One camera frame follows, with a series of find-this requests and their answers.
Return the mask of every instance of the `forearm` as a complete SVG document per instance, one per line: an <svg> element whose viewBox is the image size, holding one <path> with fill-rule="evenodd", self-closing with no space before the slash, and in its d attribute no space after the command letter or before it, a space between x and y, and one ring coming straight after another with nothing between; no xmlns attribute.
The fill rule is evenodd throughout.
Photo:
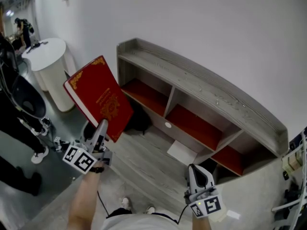
<svg viewBox="0 0 307 230"><path fill-rule="evenodd" d="M88 172L82 179L80 187L71 204L68 229L90 229L96 210L97 190L100 173Z"/></svg>
<svg viewBox="0 0 307 230"><path fill-rule="evenodd" d="M211 230L210 222L208 217L197 219L193 215L193 230Z"/></svg>

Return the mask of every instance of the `wrist strap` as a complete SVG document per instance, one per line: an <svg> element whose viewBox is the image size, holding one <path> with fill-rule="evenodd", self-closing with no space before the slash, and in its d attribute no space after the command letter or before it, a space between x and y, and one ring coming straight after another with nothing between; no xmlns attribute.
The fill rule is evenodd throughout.
<svg viewBox="0 0 307 230"><path fill-rule="evenodd" d="M105 169L103 167L96 167L96 168L90 168L90 172L94 172L94 173L102 173Z"/></svg>

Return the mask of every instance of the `book cover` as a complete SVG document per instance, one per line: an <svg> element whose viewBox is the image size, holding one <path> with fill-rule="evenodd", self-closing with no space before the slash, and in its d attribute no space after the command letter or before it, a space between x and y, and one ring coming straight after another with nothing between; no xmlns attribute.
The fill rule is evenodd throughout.
<svg viewBox="0 0 307 230"><path fill-rule="evenodd" d="M99 56L72 75L64 88L93 126L104 118L108 120L107 134L116 142L133 110L104 57Z"/></svg>

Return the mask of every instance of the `right forearm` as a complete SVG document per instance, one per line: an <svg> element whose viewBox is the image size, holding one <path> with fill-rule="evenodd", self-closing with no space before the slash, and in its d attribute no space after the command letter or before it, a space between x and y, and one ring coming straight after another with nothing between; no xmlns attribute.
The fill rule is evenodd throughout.
<svg viewBox="0 0 307 230"><path fill-rule="evenodd" d="M193 230L211 230L210 222L208 217L197 219L193 215Z"/></svg>

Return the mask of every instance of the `white table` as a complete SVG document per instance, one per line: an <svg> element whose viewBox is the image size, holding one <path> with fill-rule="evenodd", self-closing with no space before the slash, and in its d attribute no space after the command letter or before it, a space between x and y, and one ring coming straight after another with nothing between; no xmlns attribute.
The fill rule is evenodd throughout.
<svg viewBox="0 0 307 230"><path fill-rule="evenodd" d="M60 111L67 112L74 107L74 103L63 87L63 83L67 80L64 71L66 44L59 38L48 38L41 42L48 43L41 44L28 54L29 49L27 49L22 57L30 64L41 89L49 91Z"/></svg>

